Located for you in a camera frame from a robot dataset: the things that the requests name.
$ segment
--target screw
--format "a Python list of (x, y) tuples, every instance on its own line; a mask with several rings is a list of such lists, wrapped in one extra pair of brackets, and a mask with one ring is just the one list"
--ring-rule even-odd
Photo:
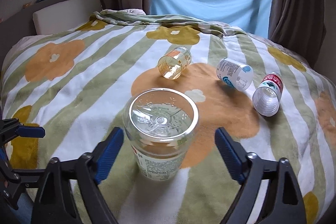
[(248, 152), (247, 153), (247, 157), (249, 158), (249, 159), (255, 159), (256, 157), (257, 157), (258, 155), (256, 154), (256, 153), (253, 153), (253, 152)]
[(91, 153), (84, 153), (84, 154), (82, 155), (82, 157), (83, 157), (84, 159), (89, 159), (89, 158), (91, 158)]
[(3, 194), (5, 195), (6, 198), (9, 198), (9, 196), (10, 196), (9, 193), (6, 190), (3, 191)]
[(280, 159), (280, 162), (281, 162), (282, 164), (287, 164), (287, 163), (289, 163), (289, 160), (286, 159), (286, 158), (281, 158), (281, 159)]
[(58, 158), (54, 157), (49, 161), (51, 164), (55, 164), (58, 162)]

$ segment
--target teal circular logo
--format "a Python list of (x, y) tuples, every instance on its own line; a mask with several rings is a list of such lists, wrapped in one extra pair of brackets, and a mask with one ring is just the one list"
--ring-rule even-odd
[(246, 67), (243, 68), (243, 71), (244, 72), (249, 72), (249, 71), (251, 71), (251, 67), (250, 66), (246, 66)]
[(228, 86), (234, 88), (233, 84), (231, 83), (231, 81), (229, 80), (229, 78), (227, 78), (226, 76), (223, 77), (223, 81), (224, 81), (224, 83), (226, 83)]

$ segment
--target floral blanket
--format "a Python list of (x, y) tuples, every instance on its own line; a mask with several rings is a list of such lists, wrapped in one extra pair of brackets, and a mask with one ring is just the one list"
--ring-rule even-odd
[[(177, 80), (167, 80), (157, 61), (177, 45), (190, 50), (192, 64)], [(215, 67), (224, 57), (253, 67), (245, 92), (217, 79)], [(284, 89), (278, 113), (267, 118), (254, 110), (251, 98), (272, 71), (281, 74)], [(18, 137), (6, 146), (15, 168), (44, 168), (51, 157), (71, 160), (93, 150), (114, 126), (123, 126), (123, 107), (142, 90), (167, 87), (195, 100), (199, 129), (173, 180), (154, 183), (139, 174), (125, 138), (100, 184), (121, 224), (219, 223), (239, 189), (214, 144), (220, 126), (261, 158), (290, 160), (309, 224), (334, 198), (335, 86), (279, 48), (228, 25), (104, 10), (76, 30), (19, 47), (1, 75), (3, 116), (46, 130), (43, 139)], [(262, 183), (249, 223), (257, 219), (266, 186)], [(82, 219), (89, 223), (76, 183), (73, 189)]]

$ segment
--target striped blanket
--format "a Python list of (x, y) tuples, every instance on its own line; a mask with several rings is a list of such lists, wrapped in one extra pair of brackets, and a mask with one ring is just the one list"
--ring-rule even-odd
[[(190, 50), (192, 63), (177, 80), (164, 79), (157, 61), (178, 45)], [(246, 91), (218, 80), (215, 67), (224, 57), (253, 68)], [(251, 98), (272, 71), (283, 78), (281, 106), (275, 116), (262, 117)], [(214, 145), (220, 126), (263, 159), (290, 160), (309, 224), (334, 198), (335, 86), (290, 52), (227, 24), (104, 10), (76, 30), (18, 47), (1, 75), (3, 116), (46, 130), (43, 139), (18, 137), (8, 143), (15, 168), (45, 168), (51, 157), (71, 160), (93, 150), (114, 126), (123, 126), (126, 102), (142, 90), (173, 88), (195, 100), (199, 129), (173, 180), (155, 183), (140, 175), (125, 139), (99, 186), (121, 224), (219, 223), (239, 189)], [(89, 223), (76, 182), (72, 186), (82, 219)], [(249, 223), (257, 219), (266, 187), (262, 183)]]

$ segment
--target white cushion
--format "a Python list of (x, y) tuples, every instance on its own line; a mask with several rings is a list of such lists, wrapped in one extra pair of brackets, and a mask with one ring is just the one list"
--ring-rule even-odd
[(37, 34), (55, 34), (75, 28), (87, 21), (90, 15), (101, 11), (100, 0), (67, 0), (33, 13)]

